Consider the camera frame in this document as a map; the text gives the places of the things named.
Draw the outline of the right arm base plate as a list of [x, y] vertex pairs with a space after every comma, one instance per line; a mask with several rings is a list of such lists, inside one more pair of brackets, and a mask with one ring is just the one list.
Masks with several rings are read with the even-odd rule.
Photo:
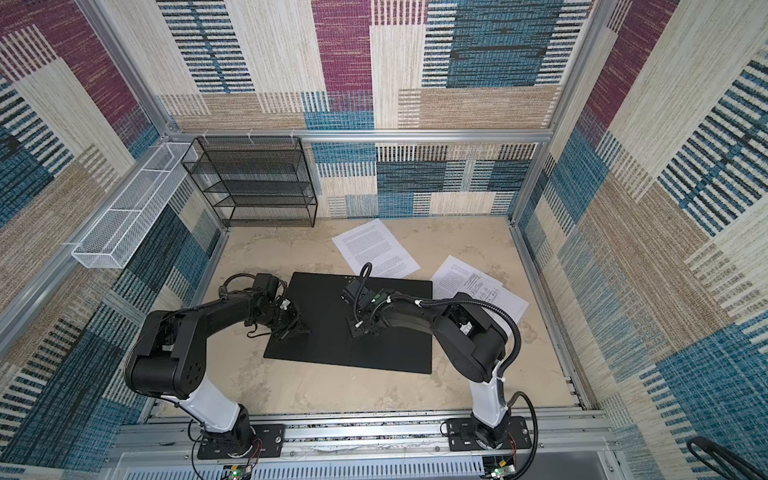
[[533, 430], [522, 416], [506, 415], [496, 427], [474, 417], [450, 418], [442, 422], [440, 432], [451, 451], [530, 449], [533, 445]]

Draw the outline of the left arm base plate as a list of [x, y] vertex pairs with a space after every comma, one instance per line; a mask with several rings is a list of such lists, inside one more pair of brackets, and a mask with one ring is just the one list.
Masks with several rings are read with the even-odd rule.
[[248, 432], [204, 431], [196, 460], [277, 458], [282, 452], [285, 430], [285, 424], [256, 424]]

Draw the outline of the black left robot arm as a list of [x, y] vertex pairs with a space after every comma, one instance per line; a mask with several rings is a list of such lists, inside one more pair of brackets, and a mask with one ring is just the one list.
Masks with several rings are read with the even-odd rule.
[[245, 406], [229, 399], [208, 378], [208, 339], [236, 324], [256, 335], [260, 326], [278, 340], [309, 332], [299, 308], [285, 298], [287, 283], [271, 274], [236, 274], [250, 279], [244, 289], [219, 287], [219, 298], [175, 311], [156, 310], [145, 318], [124, 368], [133, 392], [161, 399], [184, 411], [202, 427], [200, 444], [230, 458], [260, 447]]

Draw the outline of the red folder black inside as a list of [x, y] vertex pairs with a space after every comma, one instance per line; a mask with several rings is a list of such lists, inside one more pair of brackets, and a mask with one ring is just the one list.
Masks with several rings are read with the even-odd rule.
[[295, 272], [287, 298], [300, 310], [305, 334], [268, 341], [264, 357], [302, 363], [416, 374], [432, 371], [432, 336], [405, 328], [364, 334], [343, 291], [348, 275]]

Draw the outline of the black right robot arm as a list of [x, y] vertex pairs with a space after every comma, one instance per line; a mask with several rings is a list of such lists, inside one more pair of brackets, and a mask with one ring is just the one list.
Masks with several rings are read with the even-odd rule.
[[354, 285], [341, 299], [351, 308], [348, 325], [355, 337], [388, 328], [432, 335], [454, 369], [469, 381], [472, 439], [485, 449], [497, 449], [507, 441], [510, 415], [502, 377], [521, 350], [520, 330], [511, 315], [464, 292], [447, 299], [423, 299]]

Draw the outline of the white diagram paper sheet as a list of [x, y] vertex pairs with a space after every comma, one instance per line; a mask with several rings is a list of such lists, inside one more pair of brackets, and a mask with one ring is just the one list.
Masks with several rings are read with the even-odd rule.
[[516, 324], [519, 324], [523, 314], [529, 307], [524, 299], [511, 293], [504, 287], [488, 286], [480, 284], [478, 287], [446, 287], [444, 285], [433, 286], [433, 296], [437, 299], [452, 298], [456, 293], [467, 293], [472, 298], [489, 302], [505, 311]]

